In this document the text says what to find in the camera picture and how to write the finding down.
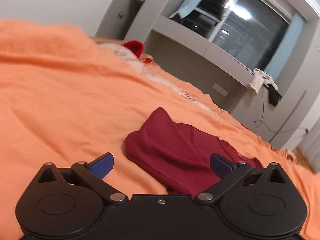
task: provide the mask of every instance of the power cord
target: power cord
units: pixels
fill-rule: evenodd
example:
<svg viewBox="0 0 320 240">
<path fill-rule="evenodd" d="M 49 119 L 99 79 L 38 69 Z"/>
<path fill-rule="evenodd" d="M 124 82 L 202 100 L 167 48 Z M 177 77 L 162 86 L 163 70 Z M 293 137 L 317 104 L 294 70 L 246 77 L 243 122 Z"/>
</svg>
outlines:
<svg viewBox="0 0 320 240">
<path fill-rule="evenodd" d="M 281 134 L 281 133 L 286 133 L 286 132 L 290 132 L 290 131 L 293 131 L 293 130 L 304 130 L 307 133 L 309 133 L 309 130 L 307 128 L 304 128 L 304 127 L 295 127 L 295 128 L 291 128 L 291 129 L 288 129 L 288 130 L 284 130 L 284 131 L 280 131 L 278 130 L 277 132 L 274 132 L 272 131 L 268 125 L 263 121 L 263 116 L 264 116 L 264 88 L 262 88 L 262 117 L 261 119 L 257 119 L 256 121 L 254 121 L 254 127 L 255 128 L 259 128 L 262 124 L 265 125 L 265 127 L 271 132 L 274 134 L 273 138 L 269 141 L 269 143 L 274 139 L 274 137 L 276 137 L 276 135 L 278 134 Z"/>
</svg>

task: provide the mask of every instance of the orange fabric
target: orange fabric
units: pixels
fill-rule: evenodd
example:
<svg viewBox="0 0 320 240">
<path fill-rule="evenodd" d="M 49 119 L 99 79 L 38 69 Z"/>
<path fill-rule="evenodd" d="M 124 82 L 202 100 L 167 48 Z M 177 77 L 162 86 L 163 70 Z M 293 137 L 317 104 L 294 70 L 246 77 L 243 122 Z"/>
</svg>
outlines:
<svg viewBox="0 0 320 240">
<path fill-rule="evenodd" d="M 160 106 L 174 122 L 219 136 L 240 154 L 257 157 L 264 166 L 279 162 L 308 206 L 301 234 L 309 240 L 319 239 L 320 175 L 287 163 L 285 152 L 272 151 L 208 95 L 156 64 L 150 68 L 217 115 L 136 73 L 77 27 L 0 22 L 0 239 L 22 236 L 15 205 L 45 162 L 69 167 L 112 152 L 115 167 L 105 181 L 129 196 L 166 193 L 124 155 L 125 137 L 139 130 Z"/>
</svg>

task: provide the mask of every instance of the black cloth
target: black cloth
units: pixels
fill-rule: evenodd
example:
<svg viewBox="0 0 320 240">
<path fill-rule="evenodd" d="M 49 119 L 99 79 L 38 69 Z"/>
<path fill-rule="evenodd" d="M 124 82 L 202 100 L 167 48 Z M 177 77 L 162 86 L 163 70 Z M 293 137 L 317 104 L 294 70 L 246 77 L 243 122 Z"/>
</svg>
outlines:
<svg viewBox="0 0 320 240">
<path fill-rule="evenodd" d="M 279 100 L 282 99 L 282 96 L 272 85 L 269 85 L 267 89 L 269 90 L 269 103 L 273 106 L 277 106 Z"/>
</svg>

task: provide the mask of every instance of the maroon garment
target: maroon garment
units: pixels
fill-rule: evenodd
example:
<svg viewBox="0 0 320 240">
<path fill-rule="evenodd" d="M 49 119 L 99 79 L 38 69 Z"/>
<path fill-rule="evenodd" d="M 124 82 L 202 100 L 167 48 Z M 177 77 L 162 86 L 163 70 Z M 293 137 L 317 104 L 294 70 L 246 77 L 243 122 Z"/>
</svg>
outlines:
<svg viewBox="0 0 320 240">
<path fill-rule="evenodd" d="M 161 107 L 124 142 L 127 158 L 175 194 L 194 197 L 220 180 L 210 168 L 210 155 L 215 152 L 234 163 L 246 161 L 262 168 L 257 159 L 241 156 L 226 141 L 189 124 L 173 122 Z"/>
</svg>

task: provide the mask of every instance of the white towel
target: white towel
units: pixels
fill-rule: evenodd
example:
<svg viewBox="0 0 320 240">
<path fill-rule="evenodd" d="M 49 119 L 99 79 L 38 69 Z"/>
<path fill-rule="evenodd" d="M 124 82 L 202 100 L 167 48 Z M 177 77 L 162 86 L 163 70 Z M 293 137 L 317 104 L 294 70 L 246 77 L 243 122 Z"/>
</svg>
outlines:
<svg viewBox="0 0 320 240">
<path fill-rule="evenodd" d="M 254 77 L 251 82 L 248 84 L 248 89 L 251 90 L 252 93 L 258 94 L 263 84 L 272 85 L 275 90 L 279 91 L 278 86 L 274 83 L 272 76 L 264 73 L 261 69 L 254 68 Z"/>
</svg>

